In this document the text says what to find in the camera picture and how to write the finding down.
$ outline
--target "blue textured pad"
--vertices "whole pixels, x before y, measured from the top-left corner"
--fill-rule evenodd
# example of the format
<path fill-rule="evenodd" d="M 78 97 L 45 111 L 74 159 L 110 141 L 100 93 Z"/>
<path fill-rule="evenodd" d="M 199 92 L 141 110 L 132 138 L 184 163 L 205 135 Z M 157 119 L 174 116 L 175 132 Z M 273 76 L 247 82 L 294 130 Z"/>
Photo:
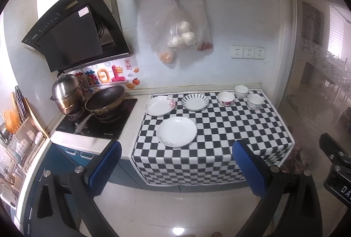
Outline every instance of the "blue textured pad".
<path fill-rule="evenodd" d="M 90 175 L 88 181 L 89 194 L 98 196 L 102 193 L 108 179 L 110 178 L 113 170 L 115 169 L 119 159 L 122 155 L 122 146 L 120 142 L 116 141 L 101 163 L 95 168 L 94 172 Z"/>
<path fill-rule="evenodd" d="M 253 194 L 261 198 L 264 197 L 267 191 L 264 176 L 238 141 L 233 144 L 232 150 L 233 158 L 238 164 Z"/>

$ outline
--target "transparent plastic bag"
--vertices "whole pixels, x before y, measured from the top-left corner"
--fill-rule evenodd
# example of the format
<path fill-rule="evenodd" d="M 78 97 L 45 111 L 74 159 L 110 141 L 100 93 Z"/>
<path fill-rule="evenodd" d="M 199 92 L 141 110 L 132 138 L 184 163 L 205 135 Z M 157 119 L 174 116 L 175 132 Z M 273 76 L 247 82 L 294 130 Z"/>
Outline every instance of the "transparent plastic bag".
<path fill-rule="evenodd" d="M 187 14 L 175 5 L 157 25 L 157 39 L 153 49 L 163 63 L 171 63 L 174 52 L 196 44 L 197 38 Z"/>
<path fill-rule="evenodd" d="M 198 2 L 198 16 L 196 18 L 197 26 L 198 26 L 198 40 L 197 40 L 197 50 L 204 51 L 208 49 L 212 49 L 212 39 L 210 29 L 208 27 L 208 21 L 205 12 L 205 6 L 203 0 L 199 0 Z"/>

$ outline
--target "checkered tablecloth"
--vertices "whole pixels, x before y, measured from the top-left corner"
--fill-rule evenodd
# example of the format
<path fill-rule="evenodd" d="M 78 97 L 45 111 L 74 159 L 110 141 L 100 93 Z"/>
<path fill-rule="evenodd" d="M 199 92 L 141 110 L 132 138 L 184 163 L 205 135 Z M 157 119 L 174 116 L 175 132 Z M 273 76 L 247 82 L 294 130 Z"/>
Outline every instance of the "checkered tablecloth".
<path fill-rule="evenodd" d="M 208 97 L 208 107 L 191 112 L 182 107 L 184 94 L 169 94 L 177 106 L 170 114 L 152 117 L 145 114 L 131 160 L 135 168 L 151 185 L 225 184 L 244 181 L 231 155 L 235 140 L 243 139 L 253 153 L 268 165 L 278 165 L 294 145 L 288 129 L 261 90 L 251 90 L 264 98 L 263 107 L 253 111 L 247 99 L 235 98 L 235 105 L 218 104 L 218 92 L 202 93 Z M 156 131 L 164 119 L 174 116 L 190 118 L 196 123 L 197 137 L 181 148 L 161 144 Z"/>

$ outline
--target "plate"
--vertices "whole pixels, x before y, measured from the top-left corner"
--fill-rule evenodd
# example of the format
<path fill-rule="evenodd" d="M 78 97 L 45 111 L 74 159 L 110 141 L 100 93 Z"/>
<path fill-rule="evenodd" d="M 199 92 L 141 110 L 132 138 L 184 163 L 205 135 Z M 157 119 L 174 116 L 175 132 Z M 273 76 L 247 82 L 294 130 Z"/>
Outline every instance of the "plate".
<path fill-rule="evenodd" d="M 191 143 L 196 135 L 196 124 L 181 116 L 164 120 L 156 131 L 156 137 L 163 145 L 174 148 Z"/>
<path fill-rule="evenodd" d="M 158 97 L 153 97 L 145 104 L 145 112 L 151 116 L 163 116 L 170 113 L 176 102 L 173 98 L 167 97 L 165 95 L 160 95 Z"/>
<path fill-rule="evenodd" d="M 181 100 L 183 107 L 190 111 L 200 111 L 207 107 L 209 100 L 200 93 L 191 93 Z"/>

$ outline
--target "power outlet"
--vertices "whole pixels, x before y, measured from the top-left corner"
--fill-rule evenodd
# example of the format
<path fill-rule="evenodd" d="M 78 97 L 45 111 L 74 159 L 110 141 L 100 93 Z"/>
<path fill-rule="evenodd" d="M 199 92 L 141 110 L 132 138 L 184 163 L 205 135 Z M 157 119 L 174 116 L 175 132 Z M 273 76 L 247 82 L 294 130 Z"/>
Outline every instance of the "power outlet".
<path fill-rule="evenodd" d="M 244 47 L 244 59 L 253 59 L 255 54 L 255 48 L 253 47 Z"/>
<path fill-rule="evenodd" d="M 264 59 L 266 56 L 266 49 L 265 48 L 260 48 L 260 47 L 255 47 L 255 59 Z"/>
<path fill-rule="evenodd" d="M 244 53 L 243 46 L 232 46 L 231 49 L 231 57 L 232 59 L 242 59 Z"/>

